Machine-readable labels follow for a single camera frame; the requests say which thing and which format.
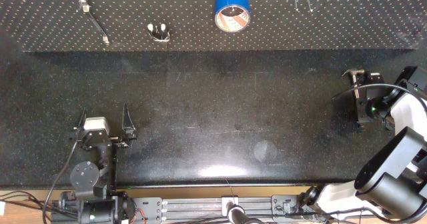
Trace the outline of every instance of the pegboard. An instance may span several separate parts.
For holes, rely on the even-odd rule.
[[[251,22],[225,33],[215,0],[89,0],[111,45],[78,0],[0,0],[0,29],[23,51],[217,51],[418,48],[427,37],[427,0],[250,0]],[[155,43],[148,23],[166,23]]]

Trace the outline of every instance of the blue tape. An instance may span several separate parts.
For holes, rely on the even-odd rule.
[[[224,9],[236,9],[239,15],[222,15]],[[249,0],[215,0],[215,22],[217,26],[227,32],[236,32],[245,29],[250,22]]]

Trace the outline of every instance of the tape roll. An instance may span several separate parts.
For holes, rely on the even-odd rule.
[[[215,23],[222,31],[241,31],[250,19],[249,0],[215,0]]]

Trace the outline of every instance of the hammer head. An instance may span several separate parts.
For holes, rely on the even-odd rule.
[[[346,72],[344,72],[341,76],[343,77],[345,74],[349,73],[350,75],[357,75],[357,74],[365,74],[365,70],[363,69],[356,69],[356,68],[351,68],[348,69]]]

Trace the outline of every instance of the hammer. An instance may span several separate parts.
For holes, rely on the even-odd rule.
[[[350,74],[352,78],[352,87],[357,87],[357,85],[355,85],[357,82],[356,76],[365,74],[365,70],[363,69],[357,70],[356,68],[351,68],[351,69],[348,69],[346,72],[344,72],[344,74],[342,74],[341,76],[344,76],[347,73]],[[354,97],[356,99],[359,99],[359,90],[354,90]]]

